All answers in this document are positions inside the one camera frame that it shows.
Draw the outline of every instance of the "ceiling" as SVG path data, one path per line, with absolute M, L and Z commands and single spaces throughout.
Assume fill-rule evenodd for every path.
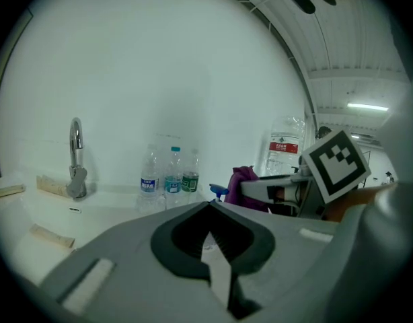
M 268 18 L 292 52 L 307 84 L 317 127 L 344 128 L 359 143 L 380 146 L 378 128 L 410 87 L 378 0 L 311 0 L 306 14 L 292 0 L 241 0 Z M 348 103 L 389 108 L 347 108 Z

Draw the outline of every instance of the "chrome faucet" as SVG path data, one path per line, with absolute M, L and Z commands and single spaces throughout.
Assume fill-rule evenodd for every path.
M 69 173 L 71 175 L 71 182 L 66 186 L 66 191 L 69 196 L 74 199 L 84 197 L 87 194 L 85 188 L 85 178 L 87 177 L 87 170 L 78 164 L 77 149 L 82 149 L 83 146 L 83 131 L 81 128 L 81 121 L 75 117 L 71 122 L 71 130 L 69 133 L 69 151 L 71 153 L 71 166 L 69 166 Z

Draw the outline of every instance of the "plastic water bottle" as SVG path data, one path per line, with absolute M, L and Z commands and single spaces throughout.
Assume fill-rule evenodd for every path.
M 197 149 L 192 149 L 192 154 L 189 157 L 186 167 L 182 174 L 182 190 L 185 192 L 186 202 L 196 202 L 196 195 L 199 181 L 199 152 Z
M 148 145 L 141 172 L 141 194 L 144 197 L 156 197 L 159 192 L 159 162 L 157 147 Z
M 166 208 L 178 206 L 180 198 L 182 171 L 180 148 L 171 147 L 171 159 L 165 171 L 165 199 Z
M 293 116 L 279 116 L 271 128 L 266 175 L 293 174 L 298 167 L 305 137 L 305 122 Z

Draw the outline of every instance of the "bottle label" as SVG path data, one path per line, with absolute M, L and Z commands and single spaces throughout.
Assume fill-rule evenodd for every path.
M 275 134 L 271 136 L 269 150 L 287 153 L 298 153 L 299 138 L 290 135 Z
M 195 192 L 198 189 L 198 178 L 189 178 L 182 176 L 182 190 Z
M 159 188 L 159 178 L 156 180 L 144 180 L 141 178 L 141 190 L 143 192 L 156 192 Z
M 181 182 L 174 182 L 171 180 L 166 180 L 165 182 L 165 188 L 167 192 L 180 192 L 181 191 Z

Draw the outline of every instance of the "ceiling light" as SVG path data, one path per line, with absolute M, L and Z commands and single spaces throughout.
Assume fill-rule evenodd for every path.
M 347 106 L 349 108 L 364 108 L 364 109 L 381 110 L 381 111 L 388 111 L 389 110 L 389 108 L 385 108 L 383 106 L 366 105 L 366 104 L 348 103 Z

